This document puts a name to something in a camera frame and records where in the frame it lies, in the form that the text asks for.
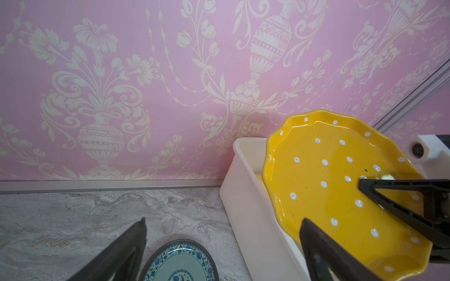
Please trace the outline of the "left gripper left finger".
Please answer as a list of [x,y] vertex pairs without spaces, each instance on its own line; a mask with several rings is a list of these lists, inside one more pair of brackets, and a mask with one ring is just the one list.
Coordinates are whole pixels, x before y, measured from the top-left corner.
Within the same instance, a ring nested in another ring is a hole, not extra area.
[[135,281],[146,246],[145,218],[135,222],[81,270],[71,281]]

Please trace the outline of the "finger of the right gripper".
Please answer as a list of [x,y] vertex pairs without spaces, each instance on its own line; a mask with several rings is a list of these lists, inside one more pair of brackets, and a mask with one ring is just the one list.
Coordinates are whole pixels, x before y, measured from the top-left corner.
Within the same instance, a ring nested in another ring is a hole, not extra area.
[[[361,179],[359,190],[371,201],[430,240],[439,249],[450,248],[450,181],[432,180],[373,180]],[[416,192],[418,207],[408,207],[382,194],[382,190]]]
[[450,263],[450,249],[433,247],[429,258],[429,263]]

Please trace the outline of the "yellow polka dot plate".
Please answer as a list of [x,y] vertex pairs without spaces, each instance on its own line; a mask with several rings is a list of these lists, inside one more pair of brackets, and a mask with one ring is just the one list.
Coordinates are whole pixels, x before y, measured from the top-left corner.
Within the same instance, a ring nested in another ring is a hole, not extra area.
[[262,180],[281,228],[295,241],[311,220],[386,281],[423,273],[432,243],[371,201],[362,179],[420,180],[390,138],[348,115],[292,115],[267,139]]

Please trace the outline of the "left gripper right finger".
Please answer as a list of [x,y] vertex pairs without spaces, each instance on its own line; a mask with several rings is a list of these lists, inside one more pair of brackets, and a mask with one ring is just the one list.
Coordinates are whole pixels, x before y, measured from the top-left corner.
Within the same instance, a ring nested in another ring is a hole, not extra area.
[[302,220],[300,241],[312,281],[379,281],[308,218]]

